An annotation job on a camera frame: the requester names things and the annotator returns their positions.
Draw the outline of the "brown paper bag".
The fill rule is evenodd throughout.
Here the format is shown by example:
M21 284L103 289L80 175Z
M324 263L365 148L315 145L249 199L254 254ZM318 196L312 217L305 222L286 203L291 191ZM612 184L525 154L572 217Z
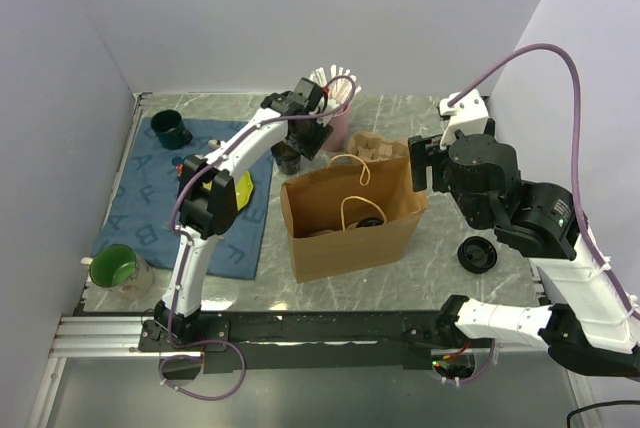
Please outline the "brown paper bag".
M409 159L333 157L281 186L291 267L303 283L399 261L427 207Z

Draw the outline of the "single pulp cup carrier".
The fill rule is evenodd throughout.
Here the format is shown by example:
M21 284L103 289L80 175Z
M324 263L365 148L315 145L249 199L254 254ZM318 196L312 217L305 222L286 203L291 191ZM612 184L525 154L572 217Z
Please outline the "single pulp cup carrier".
M311 234L308 235L308 237L318 237L318 236L323 236L326 234L332 234L332 233L339 233L339 232L345 232L345 231L350 231L353 229L357 228L357 223L352 223L350 225L347 225L344 229L323 229L323 230L319 230L316 232L313 232Z

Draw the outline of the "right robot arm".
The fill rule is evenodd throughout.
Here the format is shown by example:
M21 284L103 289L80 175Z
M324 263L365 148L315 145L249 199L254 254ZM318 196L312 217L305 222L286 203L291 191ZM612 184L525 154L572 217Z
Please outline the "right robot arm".
M567 189L522 180L515 149L491 134L458 132L447 148L438 136L414 136L408 148L414 190L450 194L470 227L492 230L555 289L551 304L537 308L452 295L431 337L447 348L472 339L542 348L584 376L639 376L638 306L589 250L579 229L586 219Z

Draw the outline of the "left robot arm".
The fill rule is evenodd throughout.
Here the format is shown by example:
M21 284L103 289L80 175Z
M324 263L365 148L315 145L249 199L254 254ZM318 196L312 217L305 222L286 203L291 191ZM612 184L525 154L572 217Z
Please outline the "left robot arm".
M169 229L179 236L170 282L154 308L154 321L174 349L190 348L198 337L202 288L219 239L240 211L236 185L281 142L313 158L332 132L329 88L302 78L291 91L272 93L247 124L206 155L185 159Z

